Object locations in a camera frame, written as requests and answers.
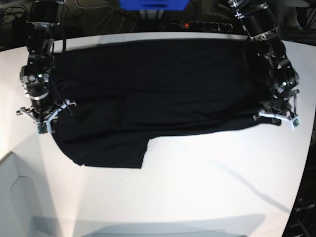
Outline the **grey robot base cover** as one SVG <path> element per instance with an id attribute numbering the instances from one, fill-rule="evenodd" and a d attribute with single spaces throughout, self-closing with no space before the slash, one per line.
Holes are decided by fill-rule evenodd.
<path id="1" fill-rule="evenodd" d="M 31 178 L 19 174 L 14 153 L 0 159 L 0 235 L 50 237 L 52 231 Z"/>

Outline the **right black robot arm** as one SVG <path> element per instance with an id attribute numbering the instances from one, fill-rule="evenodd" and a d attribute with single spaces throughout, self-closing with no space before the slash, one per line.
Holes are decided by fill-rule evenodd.
<path id="1" fill-rule="evenodd" d="M 52 123 L 59 113 L 76 104 L 62 98 L 53 81 L 54 31 L 60 24 L 65 4 L 65 0 L 36 0 L 27 16 L 27 23 L 32 24 L 33 29 L 26 41 L 29 55 L 20 71 L 20 84 L 31 107 L 22 107 L 16 114 L 31 119 L 38 134 L 52 133 Z"/>

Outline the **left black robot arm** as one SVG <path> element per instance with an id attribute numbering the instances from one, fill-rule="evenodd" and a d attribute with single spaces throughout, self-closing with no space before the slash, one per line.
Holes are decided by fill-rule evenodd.
<path id="1" fill-rule="evenodd" d="M 230 0 L 228 4 L 249 40 L 255 43 L 257 55 L 266 62 L 269 71 L 272 97 L 254 119 L 286 121 L 296 129 L 301 123 L 297 114 L 299 76 L 286 55 L 274 15 L 268 4 L 261 0 Z"/>

